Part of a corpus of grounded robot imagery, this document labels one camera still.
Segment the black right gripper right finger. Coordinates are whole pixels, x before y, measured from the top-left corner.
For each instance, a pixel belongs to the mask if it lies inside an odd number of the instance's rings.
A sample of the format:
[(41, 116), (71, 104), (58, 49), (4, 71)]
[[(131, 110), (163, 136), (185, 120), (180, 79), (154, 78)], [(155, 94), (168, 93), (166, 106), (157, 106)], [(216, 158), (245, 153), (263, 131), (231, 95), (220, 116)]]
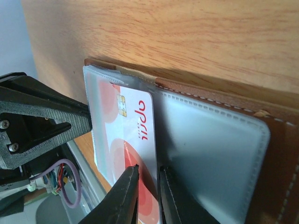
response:
[(171, 167), (159, 171), (159, 205), (163, 224), (217, 224), (178, 179)]

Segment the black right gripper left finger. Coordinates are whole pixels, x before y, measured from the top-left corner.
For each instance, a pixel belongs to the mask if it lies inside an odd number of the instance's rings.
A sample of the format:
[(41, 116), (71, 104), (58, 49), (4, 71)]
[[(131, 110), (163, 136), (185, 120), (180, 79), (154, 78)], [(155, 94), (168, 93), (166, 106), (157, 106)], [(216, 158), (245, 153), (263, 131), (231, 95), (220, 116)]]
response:
[(81, 224), (138, 223), (139, 166), (129, 166)]

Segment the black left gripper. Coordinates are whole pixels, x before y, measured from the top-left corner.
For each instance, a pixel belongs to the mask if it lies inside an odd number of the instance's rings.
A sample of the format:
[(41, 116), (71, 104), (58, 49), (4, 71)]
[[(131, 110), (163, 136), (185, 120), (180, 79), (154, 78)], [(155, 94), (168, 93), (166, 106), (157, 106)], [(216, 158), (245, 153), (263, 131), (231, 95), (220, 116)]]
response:
[[(66, 163), (77, 180), (70, 150), (54, 148), (91, 131), (87, 105), (24, 72), (9, 73), (0, 77), (0, 120), (9, 123), (0, 131), (1, 217), (23, 212), (25, 203), (46, 191), (30, 187), (31, 177)], [(65, 186), (60, 196), (70, 208), (77, 206), (67, 197)]]

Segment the brown leather card holder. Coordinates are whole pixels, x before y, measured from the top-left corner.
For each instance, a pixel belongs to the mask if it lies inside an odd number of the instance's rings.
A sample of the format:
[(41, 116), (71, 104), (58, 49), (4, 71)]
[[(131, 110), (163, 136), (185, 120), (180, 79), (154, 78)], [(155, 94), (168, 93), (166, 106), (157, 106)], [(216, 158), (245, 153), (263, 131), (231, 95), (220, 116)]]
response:
[(159, 207), (159, 171), (166, 166), (221, 224), (298, 223), (298, 103), (278, 94), (241, 97), (92, 58), (83, 73), (99, 172), (103, 80), (152, 96)]

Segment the red circle card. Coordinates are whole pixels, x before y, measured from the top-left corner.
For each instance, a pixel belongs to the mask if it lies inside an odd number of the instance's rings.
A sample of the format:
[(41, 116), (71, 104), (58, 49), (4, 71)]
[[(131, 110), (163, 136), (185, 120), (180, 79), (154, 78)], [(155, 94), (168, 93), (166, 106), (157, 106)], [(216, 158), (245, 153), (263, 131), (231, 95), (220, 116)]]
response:
[(139, 166), (139, 220), (160, 223), (153, 100), (148, 92), (99, 81), (100, 172), (113, 186), (125, 168)]

